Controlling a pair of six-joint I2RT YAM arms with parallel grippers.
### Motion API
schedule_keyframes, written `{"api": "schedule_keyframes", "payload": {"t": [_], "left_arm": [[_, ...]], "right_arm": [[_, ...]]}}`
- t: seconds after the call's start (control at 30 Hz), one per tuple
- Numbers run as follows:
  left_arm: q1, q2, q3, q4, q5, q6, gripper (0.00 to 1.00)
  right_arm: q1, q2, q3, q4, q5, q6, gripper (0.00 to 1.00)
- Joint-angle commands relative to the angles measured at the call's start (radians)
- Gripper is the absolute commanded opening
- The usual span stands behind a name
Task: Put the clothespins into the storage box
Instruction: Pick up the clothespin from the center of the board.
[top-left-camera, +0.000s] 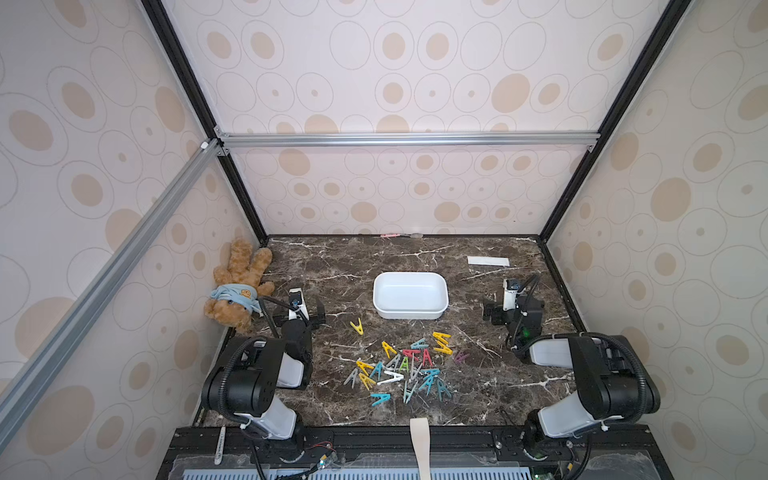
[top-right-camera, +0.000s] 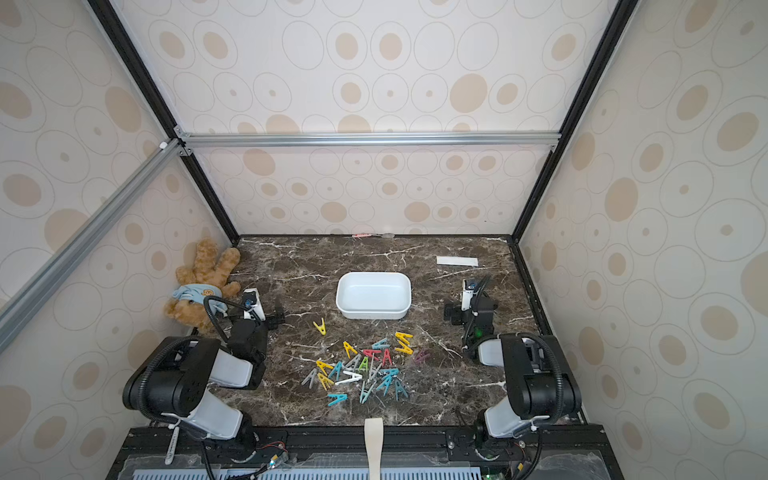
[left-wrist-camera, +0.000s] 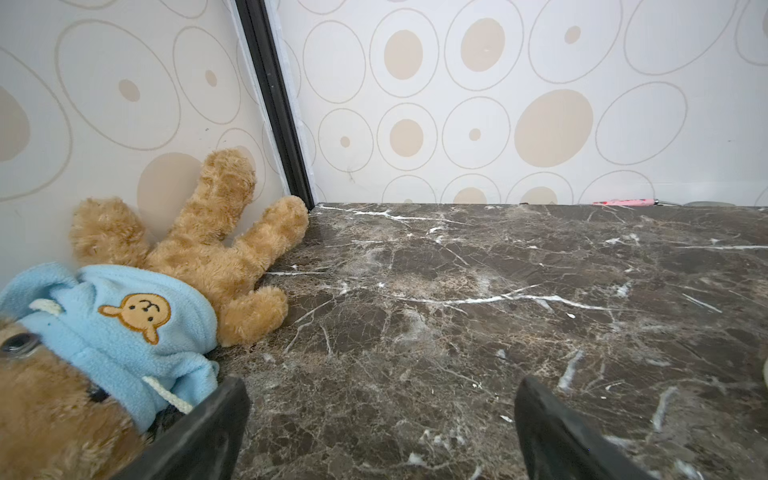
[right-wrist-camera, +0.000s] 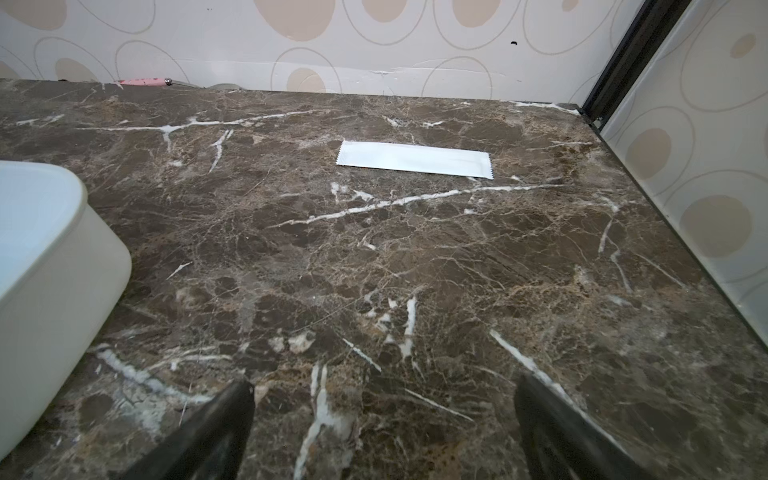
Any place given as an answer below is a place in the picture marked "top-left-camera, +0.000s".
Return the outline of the white plastic storage box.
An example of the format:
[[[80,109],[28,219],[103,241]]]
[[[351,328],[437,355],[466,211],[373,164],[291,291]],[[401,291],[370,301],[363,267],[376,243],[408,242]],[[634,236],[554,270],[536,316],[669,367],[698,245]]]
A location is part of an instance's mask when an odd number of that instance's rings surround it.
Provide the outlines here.
[[[373,305],[387,320],[436,320],[449,306],[446,280],[433,272],[385,272],[373,285]]]

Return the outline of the grey clothespin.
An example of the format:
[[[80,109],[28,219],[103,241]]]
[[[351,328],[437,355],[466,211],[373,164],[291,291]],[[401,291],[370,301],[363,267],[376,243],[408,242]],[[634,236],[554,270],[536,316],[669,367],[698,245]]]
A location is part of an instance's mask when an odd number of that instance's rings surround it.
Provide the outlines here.
[[[355,368],[352,372],[349,373],[349,375],[344,380],[344,385],[349,385],[351,388],[354,388],[356,383],[359,380],[359,370]]]

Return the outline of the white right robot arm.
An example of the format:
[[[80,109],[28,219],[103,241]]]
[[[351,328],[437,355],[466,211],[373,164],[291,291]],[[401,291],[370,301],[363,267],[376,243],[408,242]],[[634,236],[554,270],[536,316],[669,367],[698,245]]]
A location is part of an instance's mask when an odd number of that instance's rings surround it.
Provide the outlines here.
[[[597,332],[542,333],[544,302],[535,297],[539,277],[506,279],[502,301],[486,301],[483,319],[507,329],[505,345],[523,363],[568,369],[576,391],[532,411],[521,442],[534,447],[546,439],[605,431],[634,424],[661,406],[661,393],[629,340]]]

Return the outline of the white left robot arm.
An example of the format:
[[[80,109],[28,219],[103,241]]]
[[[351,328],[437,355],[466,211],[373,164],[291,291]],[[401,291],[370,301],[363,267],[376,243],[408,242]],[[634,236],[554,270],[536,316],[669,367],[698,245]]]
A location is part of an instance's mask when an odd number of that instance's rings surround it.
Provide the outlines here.
[[[311,315],[300,288],[282,302],[262,297],[245,284],[226,284],[211,293],[227,307],[237,307],[250,320],[267,319],[273,338],[229,341],[211,368],[201,390],[203,408],[236,423],[244,435],[258,441],[303,442],[300,415],[276,395],[279,389],[302,390],[313,372],[312,334],[325,323],[324,305]]]

